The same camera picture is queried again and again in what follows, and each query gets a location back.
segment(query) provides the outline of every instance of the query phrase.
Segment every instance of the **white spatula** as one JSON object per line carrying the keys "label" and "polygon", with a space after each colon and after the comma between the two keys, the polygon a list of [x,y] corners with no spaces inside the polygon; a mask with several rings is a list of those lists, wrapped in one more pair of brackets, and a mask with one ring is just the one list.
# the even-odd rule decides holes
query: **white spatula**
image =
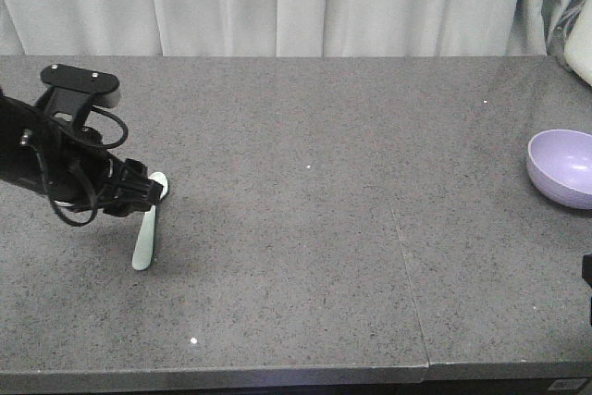
{"label": "white spatula", "polygon": [[[164,173],[156,171],[149,177],[163,186],[160,193],[160,199],[163,199],[168,193],[168,180]],[[136,270],[145,270],[152,263],[152,254],[154,251],[154,231],[156,228],[156,205],[144,213],[136,249],[131,258],[131,266]]]}

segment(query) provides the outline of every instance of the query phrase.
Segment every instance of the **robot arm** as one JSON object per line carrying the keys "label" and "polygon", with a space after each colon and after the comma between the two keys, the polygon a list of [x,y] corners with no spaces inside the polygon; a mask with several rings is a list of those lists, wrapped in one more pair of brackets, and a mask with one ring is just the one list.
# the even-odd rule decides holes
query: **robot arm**
{"label": "robot arm", "polygon": [[[117,105],[117,77],[52,65],[41,72],[41,80],[48,89],[35,105],[0,90],[0,179],[46,195],[55,213],[72,226],[88,224],[99,209],[127,216],[158,204],[162,186],[147,178],[146,166],[107,151],[128,134],[123,121],[103,109]],[[119,141],[103,144],[101,133],[84,125],[91,112],[116,121],[123,132]],[[78,222],[64,210],[91,214]]]}

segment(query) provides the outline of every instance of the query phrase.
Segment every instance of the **speckled gray surface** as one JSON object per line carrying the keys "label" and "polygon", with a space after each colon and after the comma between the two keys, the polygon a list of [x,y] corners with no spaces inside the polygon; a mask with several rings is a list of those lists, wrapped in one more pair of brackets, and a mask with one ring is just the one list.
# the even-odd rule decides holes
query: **speckled gray surface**
{"label": "speckled gray surface", "polygon": [[592,375],[592,214],[524,173],[592,132],[552,59],[0,57],[6,94],[56,61],[120,77],[116,154],[172,191],[138,273],[139,215],[0,184],[0,391]]}
{"label": "speckled gray surface", "polygon": [[592,132],[590,89],[552,58],[425,59],[369,99],[426,377],[590,376],[592,213],[549,202],[524,167],[537,132]]}
{"label": "speckled gray surface", "polygon": [[130,128],[117,154],[171,184],[142,273],[130,264],[139,215],[69,228],[0,184],[2,390],[21,377],[80,391],[97,378],[102,389],[423,378],[364,86],[337,76],[355,65],[0,61],[6,94],[29,101],[52,61],[117,74]]}

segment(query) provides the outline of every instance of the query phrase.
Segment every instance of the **curtain fold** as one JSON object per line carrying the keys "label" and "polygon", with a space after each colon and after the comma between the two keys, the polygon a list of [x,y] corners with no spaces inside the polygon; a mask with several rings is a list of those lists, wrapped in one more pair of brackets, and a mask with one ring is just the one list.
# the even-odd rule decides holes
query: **curtain fold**
{"label": "curtain fold", "polygon": [[4,0],[0,0],[0,55],[22,54],[24,54],[24,50],[15,24],[12,22]]}
{"label": "curtain fold", "polygon": [[573,0],[0,0],[0,54],[545,54]]}

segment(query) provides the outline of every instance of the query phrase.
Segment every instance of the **lavender bowl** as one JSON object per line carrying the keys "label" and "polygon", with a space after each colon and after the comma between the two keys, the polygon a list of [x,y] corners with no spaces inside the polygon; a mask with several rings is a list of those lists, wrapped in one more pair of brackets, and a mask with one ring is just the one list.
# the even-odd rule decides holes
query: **lavender bowl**
{"label": "lavender bowl", "polygon": [[592,135],[547,130],[528,143],[528,176],[556,203],[592,209]]}

